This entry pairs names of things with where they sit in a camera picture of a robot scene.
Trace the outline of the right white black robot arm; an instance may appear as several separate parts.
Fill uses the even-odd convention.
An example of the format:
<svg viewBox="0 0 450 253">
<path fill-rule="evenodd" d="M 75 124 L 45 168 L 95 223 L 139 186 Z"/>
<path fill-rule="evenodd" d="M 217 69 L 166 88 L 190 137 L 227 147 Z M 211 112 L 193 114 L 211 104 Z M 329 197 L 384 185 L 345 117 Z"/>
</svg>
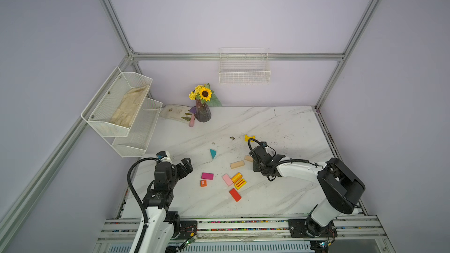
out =
<svg viewBox="0 0 450 253">
<path fill-rule="evenodd" d="M 271 155 L 266 144 L 249 145 L 253 171 L 269 181 L 276 178 L 298 178 L 320 185 L 325 198 L 316 205 L 304 221 L 304 234 L 318 237 L 340 214 L 352 214 L 362 194 L 364 183 L 338 158 L 315 163 L 306 159 L 292 159 L 285 155 Z"/>
</svg>

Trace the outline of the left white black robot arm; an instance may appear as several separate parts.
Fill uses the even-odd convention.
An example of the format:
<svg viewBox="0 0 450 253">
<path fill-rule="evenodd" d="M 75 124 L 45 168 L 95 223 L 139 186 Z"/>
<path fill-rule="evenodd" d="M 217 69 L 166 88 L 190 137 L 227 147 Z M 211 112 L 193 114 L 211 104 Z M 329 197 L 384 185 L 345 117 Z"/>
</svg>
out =
<svg viewBox="0 0 450 253">
<path fill-rule="evenodd" d="M 147 187 L 146 195 L 139 198 L 135 190 L 131 174 L 140 163 L 152 160 L 156 163 L 154 180 Z M 195 242 L 196 231 L 189 232 L 184 242 L 178 246 L 170 246 L 169 242 L 182 234 L 182 223 L 177 211 L 170 211 L 173 190 L 179 180 L 192 173 L 190 158 L 174 165 L 169 153 L 161 151 L 156 158 L 142 158 L 131 165 L 127 172 L 127 183 L 130 192 L 138 203 L 141 220 L 130 251 L 132 253 L 178 253 Z"/>
</svg>

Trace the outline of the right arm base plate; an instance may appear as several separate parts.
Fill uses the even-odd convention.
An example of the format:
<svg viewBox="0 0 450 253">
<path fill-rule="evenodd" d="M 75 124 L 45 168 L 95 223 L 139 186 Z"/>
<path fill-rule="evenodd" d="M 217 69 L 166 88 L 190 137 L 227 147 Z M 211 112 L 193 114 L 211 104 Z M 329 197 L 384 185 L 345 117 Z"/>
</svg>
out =
<svg viewBox="0 0 450 253">
<path fill-rule="evenodd" d="M 321 226 L 312 218 L 289 219 L 288 228 L 292 238 L 335 238 L 338 235 L 332 221 Z"/>
</svg>

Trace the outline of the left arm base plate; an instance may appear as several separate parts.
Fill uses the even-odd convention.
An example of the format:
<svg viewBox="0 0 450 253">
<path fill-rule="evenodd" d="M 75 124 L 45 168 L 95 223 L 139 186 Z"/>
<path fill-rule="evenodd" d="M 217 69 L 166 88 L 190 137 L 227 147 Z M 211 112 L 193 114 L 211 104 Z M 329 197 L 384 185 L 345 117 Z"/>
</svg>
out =
<svg viewBox="0 0 450 253">
<path fill-rule="evenodd" d="M 182 220 L 173 223 L 174 233 L 172 240 L 188 240 L 196 235 L 198 222 L 196 220 Z"/>
</svg>

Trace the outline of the long natural wood block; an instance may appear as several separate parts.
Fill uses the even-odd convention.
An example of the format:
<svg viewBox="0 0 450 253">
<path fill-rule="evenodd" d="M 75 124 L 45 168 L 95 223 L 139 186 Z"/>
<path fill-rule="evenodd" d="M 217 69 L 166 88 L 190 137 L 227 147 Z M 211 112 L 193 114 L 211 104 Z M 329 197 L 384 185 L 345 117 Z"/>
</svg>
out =
<svg viewBox="0 0 450 253">
<path fill-rule="evenodd" d="M 248 162 L 253 162 L 253 158 L 250 155 L 246 155 L 244 157 L 244 160 L 248 161 Z"/>
</svg>

